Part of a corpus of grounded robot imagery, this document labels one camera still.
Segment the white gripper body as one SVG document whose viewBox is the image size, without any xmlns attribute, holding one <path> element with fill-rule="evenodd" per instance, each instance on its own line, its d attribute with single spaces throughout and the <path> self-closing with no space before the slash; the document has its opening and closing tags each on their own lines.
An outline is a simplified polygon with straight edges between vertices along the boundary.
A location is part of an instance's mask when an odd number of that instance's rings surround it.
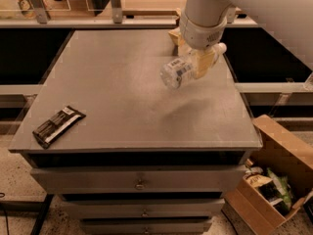
<svg viewBox="0 0 313 235">
<path fill-rule="evenodd" d="M 188 19 L 185 12 L 182 12 L 179 28 L 185 42 L 191 48 L 201 50 L 218 43 L 226 25 L 226 18 L 216 26 L 197 25 Z"/>
</svg>

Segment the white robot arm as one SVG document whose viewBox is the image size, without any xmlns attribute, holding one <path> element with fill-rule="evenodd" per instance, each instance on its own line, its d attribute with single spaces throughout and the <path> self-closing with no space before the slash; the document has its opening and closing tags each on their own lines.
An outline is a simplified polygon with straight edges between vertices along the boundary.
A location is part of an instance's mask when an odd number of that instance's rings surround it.
<svg viewBox="0 0 313 235">
<path fill-rule="evenodd" d="M 180 30 L 194 49 L 224 40 L 240 82 L 302 82 L 312 72 L 313 0 L 187 0 Z"/>
</svg>

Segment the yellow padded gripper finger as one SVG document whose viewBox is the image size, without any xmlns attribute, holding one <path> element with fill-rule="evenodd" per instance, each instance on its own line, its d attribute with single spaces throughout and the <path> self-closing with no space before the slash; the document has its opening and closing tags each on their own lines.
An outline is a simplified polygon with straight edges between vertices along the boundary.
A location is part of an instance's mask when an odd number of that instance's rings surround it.
<svg viewBox="0 0 313 235">
<path fill-rule="evenodd" d="M 188 56 L 191 54 L 192 54 L 192 48 L 187 43 L 184 43 L 178 47 L 179 57 Z"/>
<path fill-rule="evenodd" d="M 214 48 L 192 50 L 191 61 L 194 67 L 194 78 L 204 77 L 207 71 L 215 65 L 218 57 L 219 55 Z"/>
</svg>

